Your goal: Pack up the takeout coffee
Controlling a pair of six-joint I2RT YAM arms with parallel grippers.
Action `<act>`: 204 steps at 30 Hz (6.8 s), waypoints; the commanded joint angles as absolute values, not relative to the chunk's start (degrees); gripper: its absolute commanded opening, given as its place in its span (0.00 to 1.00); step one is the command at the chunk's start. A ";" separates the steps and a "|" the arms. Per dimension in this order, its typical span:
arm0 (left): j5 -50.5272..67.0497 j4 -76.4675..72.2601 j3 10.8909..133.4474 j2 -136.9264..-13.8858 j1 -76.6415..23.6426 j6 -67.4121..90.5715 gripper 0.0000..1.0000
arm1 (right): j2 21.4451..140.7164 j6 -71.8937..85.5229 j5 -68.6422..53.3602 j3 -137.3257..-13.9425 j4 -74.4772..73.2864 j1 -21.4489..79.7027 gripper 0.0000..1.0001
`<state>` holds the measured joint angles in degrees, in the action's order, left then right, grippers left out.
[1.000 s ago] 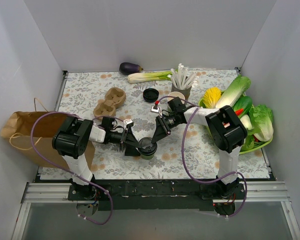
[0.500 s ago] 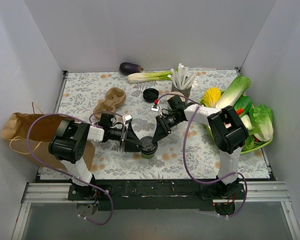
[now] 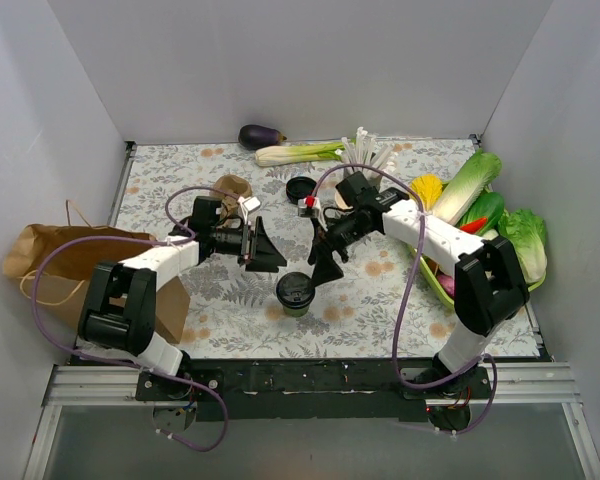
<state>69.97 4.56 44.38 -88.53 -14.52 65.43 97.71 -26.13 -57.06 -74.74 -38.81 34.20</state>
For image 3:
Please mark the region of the black plastic coffee lid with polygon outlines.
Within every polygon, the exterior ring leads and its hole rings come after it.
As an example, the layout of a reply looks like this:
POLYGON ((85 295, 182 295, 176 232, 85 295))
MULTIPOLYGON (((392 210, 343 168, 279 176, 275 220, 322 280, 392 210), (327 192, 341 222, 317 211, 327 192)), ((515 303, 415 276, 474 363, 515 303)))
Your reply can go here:
POLYGON ((315 298, 315 287, 308 275, 290 272, 278 280, 275 293, 284 307, 301 309, 310 305, 315 298))

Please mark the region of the brown cardboard cup carrier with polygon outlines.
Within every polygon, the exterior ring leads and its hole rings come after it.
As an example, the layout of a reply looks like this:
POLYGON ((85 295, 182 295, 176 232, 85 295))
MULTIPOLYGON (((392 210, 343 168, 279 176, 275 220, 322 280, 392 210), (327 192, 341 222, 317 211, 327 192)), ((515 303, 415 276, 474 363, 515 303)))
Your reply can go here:
POLYGON ((220 177, 213 185, 211 196, 221 200, 222 207, 220 218, 226 219, 238 211, 239 197, 252 196, 251 184, 241 177, 228 174, 220 177))

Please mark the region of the brown paper bag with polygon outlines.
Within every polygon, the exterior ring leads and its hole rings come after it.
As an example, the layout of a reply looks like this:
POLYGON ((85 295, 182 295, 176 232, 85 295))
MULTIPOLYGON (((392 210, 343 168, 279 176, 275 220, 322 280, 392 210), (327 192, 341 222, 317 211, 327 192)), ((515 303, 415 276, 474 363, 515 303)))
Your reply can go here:
POLYGON ((121 237, 124 240, 90 241, 69 247, 45 267, 37 290, 37 304, 76 330, 96 264, 101 261, 118 262, 146 251, 146 245, 125 240, 152 240, 153 235, 104 225, 93 226, 90 223, 68 223, 63 226, 30 224, 21 231, 6 255, 2 265, 3 274, 18 285, 22 295, 29 297, 35 274, 49 254, 71 240, 98 235, 121 237))

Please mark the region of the green white paper cup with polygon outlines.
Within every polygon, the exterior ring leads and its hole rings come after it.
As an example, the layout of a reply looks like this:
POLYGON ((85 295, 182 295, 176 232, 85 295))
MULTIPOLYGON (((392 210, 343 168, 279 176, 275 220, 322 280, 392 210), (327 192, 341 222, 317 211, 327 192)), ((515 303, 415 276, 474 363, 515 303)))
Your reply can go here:
POLYGON ((305 302, 300 302, 300 303, 281 301, 283 312, 287 316, 293 317, 293 318, 300 318, 300 317, 306 315, 309 310, 310 304, 311 304, 310 301, 305 301, 305 302))

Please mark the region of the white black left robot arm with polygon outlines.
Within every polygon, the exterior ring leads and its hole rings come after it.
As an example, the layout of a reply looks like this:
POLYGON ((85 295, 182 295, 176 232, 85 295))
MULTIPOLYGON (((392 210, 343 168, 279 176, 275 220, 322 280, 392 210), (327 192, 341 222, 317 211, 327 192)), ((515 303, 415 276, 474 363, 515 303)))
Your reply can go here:
POLYGON ((249 272, 277 273, 286 259, 267 235, 263 219, 248 219, 260 202, 239 198, 239 224, 225 227, 222 201, 211 196, 194 200, 187 223, 174 228, 165 244, 118 263, 102 262, 92 274, 78 336, 107 349, 124 351, 140 367, 159 373, 158 387, 173 400, 185 398, 193 386, 182 368, 187 356, 156 330, 158 291, 181 273, 213 254, 229 255, 249 272))

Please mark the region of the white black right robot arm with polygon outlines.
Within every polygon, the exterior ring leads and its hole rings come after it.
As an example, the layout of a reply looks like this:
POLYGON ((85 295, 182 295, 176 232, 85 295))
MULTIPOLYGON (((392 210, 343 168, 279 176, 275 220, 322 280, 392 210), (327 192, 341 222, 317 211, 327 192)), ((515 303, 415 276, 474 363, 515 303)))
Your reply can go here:
POLYGON ((311 220, 314 236, 308 259, 311 284, 319 287, 344 275, 348 247, 378 232, 399 240, 436 262, 454 281, 458 322, 432 367, 418 379, 402 379, 412 391, 437 391, 455 397, 469 384, 468 372, 489 357, 487 344, 526 305, 529 291, 512 243, 498 236, 484 240, 428 214, 415 191, 402 181, 379 191, 361 172, 336 187, 350 205, 348 213, 326 221, 315 193, 299 200, 298 214, 311 220))

